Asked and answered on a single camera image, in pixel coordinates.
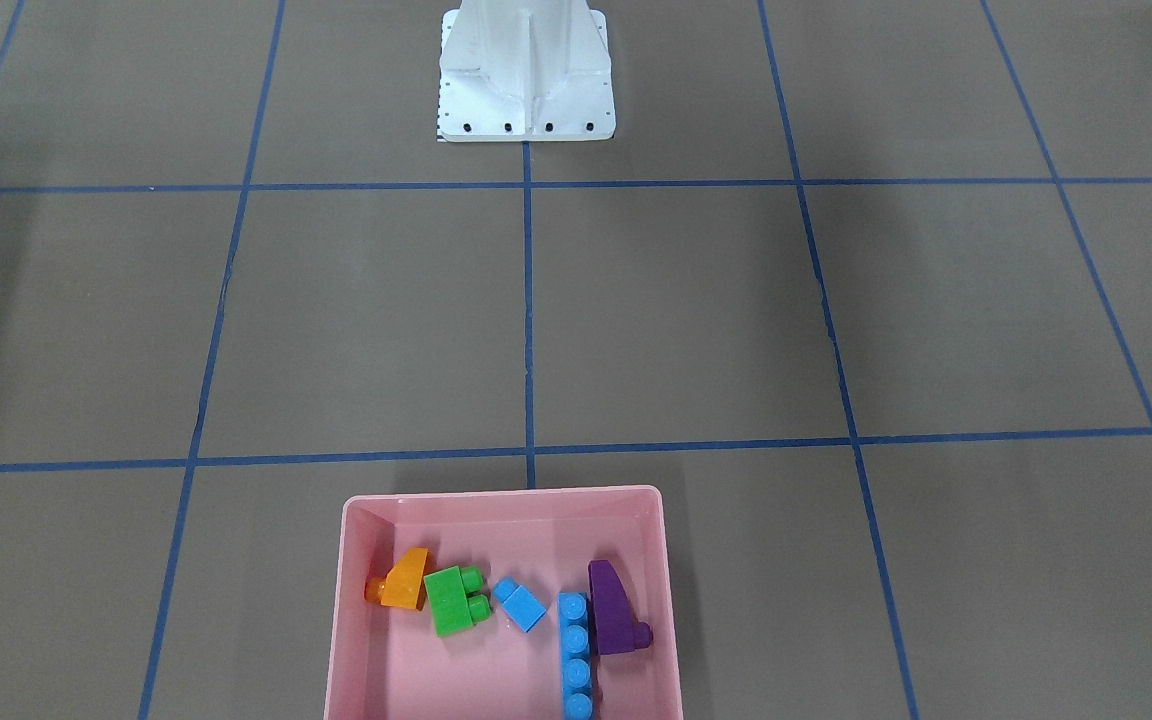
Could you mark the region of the small blue toy block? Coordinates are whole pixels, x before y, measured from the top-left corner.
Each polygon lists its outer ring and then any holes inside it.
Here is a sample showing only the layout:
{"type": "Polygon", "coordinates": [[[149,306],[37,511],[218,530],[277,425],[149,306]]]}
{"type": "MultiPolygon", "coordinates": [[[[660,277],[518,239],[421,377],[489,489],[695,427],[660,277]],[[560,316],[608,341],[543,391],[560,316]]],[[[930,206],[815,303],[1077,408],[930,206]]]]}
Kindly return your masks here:
{"type": "Polygon", "coordinates": [[[521,632],[531,632],[547,615],[547,606],[525,584],[502,577],[492,588],[492,594],[500,611],[517,626],[521,632]]]}

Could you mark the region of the green toy block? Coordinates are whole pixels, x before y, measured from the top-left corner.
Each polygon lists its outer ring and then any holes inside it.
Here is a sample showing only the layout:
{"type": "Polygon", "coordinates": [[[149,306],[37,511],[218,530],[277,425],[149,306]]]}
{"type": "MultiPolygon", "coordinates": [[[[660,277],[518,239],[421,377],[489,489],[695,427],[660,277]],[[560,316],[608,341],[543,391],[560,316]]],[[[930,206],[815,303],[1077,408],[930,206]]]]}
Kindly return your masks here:
{"type": "Polygon", "coordinates": [[[492,615],[485,579],[476,564],[450,566],[422,578],[435,637],[467,632],[492,615]]]}

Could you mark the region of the purple sloped toy block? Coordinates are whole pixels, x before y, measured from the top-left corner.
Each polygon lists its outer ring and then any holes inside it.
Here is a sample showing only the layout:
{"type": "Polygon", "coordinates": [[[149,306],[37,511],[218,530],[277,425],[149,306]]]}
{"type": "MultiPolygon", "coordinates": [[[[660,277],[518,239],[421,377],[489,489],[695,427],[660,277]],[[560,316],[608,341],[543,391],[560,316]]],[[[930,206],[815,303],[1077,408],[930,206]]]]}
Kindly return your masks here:
{"type": "Polygon", "coordinates": [[[634,615],[626,584],[611,561],[591,560],[588,564],[591,614],[594,626],[594,652],[621,655],[652,647],[652,626],[634,615]]]}

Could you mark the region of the orange sloped toy block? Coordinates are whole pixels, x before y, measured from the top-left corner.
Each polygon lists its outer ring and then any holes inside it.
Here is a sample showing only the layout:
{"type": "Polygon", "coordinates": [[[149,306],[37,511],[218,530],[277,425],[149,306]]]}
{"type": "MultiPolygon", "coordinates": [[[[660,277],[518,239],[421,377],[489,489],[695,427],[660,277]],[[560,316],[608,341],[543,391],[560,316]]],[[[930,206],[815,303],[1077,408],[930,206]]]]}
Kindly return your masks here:
{"type": "Polygon", "coordinates": [[[388,574],[366,579],[364,597],[367,602],[388,609],[420,611],[424,598],[424,578],[429,575],[431,551],[429,547],[406,550],[388,574]]]}

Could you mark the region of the long blue toy block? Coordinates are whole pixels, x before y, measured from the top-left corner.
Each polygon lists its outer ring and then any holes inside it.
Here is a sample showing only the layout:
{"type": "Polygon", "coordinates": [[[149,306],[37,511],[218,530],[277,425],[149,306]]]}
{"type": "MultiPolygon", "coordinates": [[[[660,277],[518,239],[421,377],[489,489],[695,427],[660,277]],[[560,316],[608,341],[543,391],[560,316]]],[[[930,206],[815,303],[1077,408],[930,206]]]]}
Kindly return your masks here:
{"type": "Polygon", "coordinates": [[[558,593],[559,691],[563,719],[594,719],[593,632],[590,602],[579,592],[558,593]]]}

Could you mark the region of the pink plastic box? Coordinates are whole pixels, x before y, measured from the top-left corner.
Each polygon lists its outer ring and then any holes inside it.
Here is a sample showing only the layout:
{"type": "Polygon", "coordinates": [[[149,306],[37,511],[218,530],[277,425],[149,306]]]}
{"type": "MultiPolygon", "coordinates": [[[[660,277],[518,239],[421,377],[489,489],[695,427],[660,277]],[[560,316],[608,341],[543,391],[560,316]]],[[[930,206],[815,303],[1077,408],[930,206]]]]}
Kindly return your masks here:
{"type": "Polygon", "coordinates": [[[326,719],[558,719],[559,592],[588,589],[588,564],[616,569],[652,646],[594,659],[599,719],[684,717],[664,498],[653,486],[353,497],[340,520],[326,719]],[[440,638],[429,611],[367,602],[406,550],[435,568],[475,564],[488,584],[517,579],[547,615],[522,632],[502,611],[440,638]]]}

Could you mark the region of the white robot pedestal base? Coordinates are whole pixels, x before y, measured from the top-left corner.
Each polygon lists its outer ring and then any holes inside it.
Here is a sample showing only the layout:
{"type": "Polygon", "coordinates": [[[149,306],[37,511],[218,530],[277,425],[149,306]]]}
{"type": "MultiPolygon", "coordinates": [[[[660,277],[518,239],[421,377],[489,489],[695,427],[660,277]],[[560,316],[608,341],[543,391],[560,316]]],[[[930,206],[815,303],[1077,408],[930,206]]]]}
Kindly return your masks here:
{"type": "Polygon", "coordinates": [[[614,137],[607,18],[586,1],[462,1],[440,29],[438,141],[614,137]]]}

